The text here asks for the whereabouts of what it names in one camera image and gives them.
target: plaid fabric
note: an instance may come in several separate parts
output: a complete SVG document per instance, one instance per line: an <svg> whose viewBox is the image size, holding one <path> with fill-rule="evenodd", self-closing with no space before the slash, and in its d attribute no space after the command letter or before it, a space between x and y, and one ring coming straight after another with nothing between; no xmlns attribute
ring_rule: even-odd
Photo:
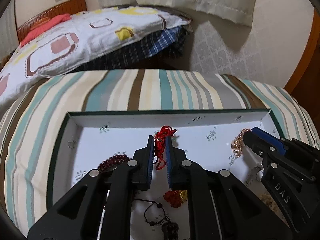
<svg viewBox="0 0 320 240"><path fill-rule="evenodd" d="M142 40L82 64L71 72L124 69L163 52L169 58L181 57L188 31L182 26L149 34Z"/></svg>

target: pink cloth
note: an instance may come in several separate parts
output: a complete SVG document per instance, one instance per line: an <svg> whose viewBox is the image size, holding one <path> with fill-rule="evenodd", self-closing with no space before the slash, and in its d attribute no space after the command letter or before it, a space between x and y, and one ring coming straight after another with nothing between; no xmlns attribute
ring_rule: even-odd
<svg viewBox="0 0 320 240"><path fill-rule="evenodd" d="M29 32L28 35L23 39L23 41L20 42L20 46L23 47L30 41L34 40L36 37L38 37L40 34L46 32L47 30L50 30L55 25L65 22L67 20L71 20L70 14L61 14L53 17L49 22L39 26L38 28L34 29L33 31Z"/></svg>

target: striped cushion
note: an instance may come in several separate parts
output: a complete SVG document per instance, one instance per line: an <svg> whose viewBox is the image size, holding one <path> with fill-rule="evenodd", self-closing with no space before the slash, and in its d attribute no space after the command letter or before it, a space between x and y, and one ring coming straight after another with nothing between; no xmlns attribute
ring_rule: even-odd
<svg viewBox="0 0 320 240"><path fill-rule="evenodd" d="M46 212L48 169L67 111L271 108L286 138L320 148L308 113L285 90L230 75L111 70L44 79L0 121L0 202L27 235Z"/></svg>

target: wooden headboard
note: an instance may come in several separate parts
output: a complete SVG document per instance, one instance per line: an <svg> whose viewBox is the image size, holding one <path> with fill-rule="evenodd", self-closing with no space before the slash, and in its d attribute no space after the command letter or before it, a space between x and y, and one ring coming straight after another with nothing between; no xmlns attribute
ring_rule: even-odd
<svg viewBox="0 0 320 240"><path fill-rule="evenodd" d="M19 42L23 41L23 39L27 36L32 25L34 25L34 23L36 23L38 20L42 18L53 18L57 15L65 13L69 13L71 15L86 10L87 6L85 4L85 0L69 0L64 3L60 3L48 10L45 10L42 13L39 13L37 16L34 16L32 19L25 22L19 28L17 28Z"/></svg>

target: red string bracelet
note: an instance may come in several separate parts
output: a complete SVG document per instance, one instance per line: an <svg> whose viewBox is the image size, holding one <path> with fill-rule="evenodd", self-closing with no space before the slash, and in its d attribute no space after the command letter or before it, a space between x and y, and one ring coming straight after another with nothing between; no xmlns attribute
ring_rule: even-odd
<svg viewBox="0 0 320 240"><path fill-rule="evenodd" d="M163 159L163 152L165 148L165 138L167 136L174 137L173 134L177 130L172 129L170 126L163 126L160 130L160 132L157 132L155 135L155 156L157 157L157 160L154 164L158 163L156 166L156 170L159 171L165 167L165 160Z"/></svg>

